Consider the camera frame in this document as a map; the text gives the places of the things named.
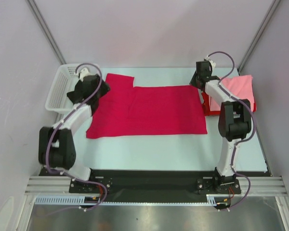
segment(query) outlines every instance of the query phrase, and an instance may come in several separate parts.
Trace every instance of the shiny concrete floor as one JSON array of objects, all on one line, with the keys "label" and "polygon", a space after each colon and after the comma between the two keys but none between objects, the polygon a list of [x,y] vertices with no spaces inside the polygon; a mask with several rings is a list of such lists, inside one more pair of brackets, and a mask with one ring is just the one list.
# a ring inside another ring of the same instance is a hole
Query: shiny concrete floor
[{"label": "shiny concrete floor", "polygon": [[249,197],[231,212],[213,207],[104,205],[93,211],[35,205],[27,231],[283,231],[274,197]]}]

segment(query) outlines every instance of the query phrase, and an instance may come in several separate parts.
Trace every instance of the white laundry basket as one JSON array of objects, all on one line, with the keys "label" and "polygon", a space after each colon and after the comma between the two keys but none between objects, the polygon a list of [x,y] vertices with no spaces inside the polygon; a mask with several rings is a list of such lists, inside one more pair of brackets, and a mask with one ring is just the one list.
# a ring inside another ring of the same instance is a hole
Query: white laundry basket
[{"label": "white laundry basket", "polygon": [[[79,64],[65,64],[58,68],[47,96],[45,104],[46,110],[66,114],[73,108],[73,103],[68,99],[66,94],[74,90],[79,80],[78,76],[75,75],[75,69],[78,65]],[[92,74],[97,73],[95,68],[91,69]]]}]

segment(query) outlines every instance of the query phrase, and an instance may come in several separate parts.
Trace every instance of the pink cloth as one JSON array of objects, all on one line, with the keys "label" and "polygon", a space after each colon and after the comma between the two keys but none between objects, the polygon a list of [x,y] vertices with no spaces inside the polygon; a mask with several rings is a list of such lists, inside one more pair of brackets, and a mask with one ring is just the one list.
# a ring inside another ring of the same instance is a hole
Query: pink cloth
[{"label": "pink cloth", "polygon": [[198,90],[192,86],[133,87],[134,77],[108,74],[87,138],[207,134]]},{"label": "pink cloth", "polygon": [[[252,93],[252,76],[237,76],[233,78],[225,78],[222,83],[229,89],[231,93],[240,99],[248,99],[250,101],[250,108],[254,110],[255,99]],[[210,111],[220,111],[221,108],[217,102],[209,97]]]}]

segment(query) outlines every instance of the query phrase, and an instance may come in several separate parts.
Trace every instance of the metal pole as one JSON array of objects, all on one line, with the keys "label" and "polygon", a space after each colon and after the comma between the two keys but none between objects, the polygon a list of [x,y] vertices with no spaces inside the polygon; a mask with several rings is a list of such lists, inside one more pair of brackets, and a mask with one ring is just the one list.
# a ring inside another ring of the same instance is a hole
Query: metal pole
[{"label": "metal pole", "polygon": [[239,65],[238,68],[238,72],[239,74],[241,74],[246,62],[248,61],[248,59],[250,58],[251,54],[253,53],[253,51],[255,50],[255,47],[257,46],[260,38],[262,37],[265,29],[268,27],[271,19],[273,18],[273,15],[275,14],[278,6],[280,5],[282,0],[274,0],[267,12],[267,14],[264,17],[264,20],[262,21],[260,28],[258,29],[255,37],[253,38],[247,52],[245,53],[242,62]]},{"label": "metal pole", "polygon": [[46,39],[48,40],[54,54],[56,55],[58,61],[61,65],[66,64],[66,61],[56,43],[56,41],[53,38],[52,33],[50,32],[50,29],[48,28],[45,19],[43,18],[41,12],[39,11],[39,8],[34,0],[26,0],[28,3],[29,8],[31,9],[31,12],[33,13],[34,17],[36,18],[41,30],[43,31],[43,34],[45,35]]}]

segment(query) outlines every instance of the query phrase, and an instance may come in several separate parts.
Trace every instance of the plastic basket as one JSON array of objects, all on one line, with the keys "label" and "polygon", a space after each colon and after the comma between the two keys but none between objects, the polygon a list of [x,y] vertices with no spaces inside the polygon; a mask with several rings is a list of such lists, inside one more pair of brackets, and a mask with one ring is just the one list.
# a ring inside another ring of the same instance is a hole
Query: plastic basket
[{"label": "plastic basket", "polygon": [[68,99],[66,94],[74,90],[78,77],[75,75],[75,69],[79,64],[61,65],[54,77],[52,86],[47,96],[45,108],[48,111],[54,111],[60,114],[66,114],[73,108],[73,103]]}]

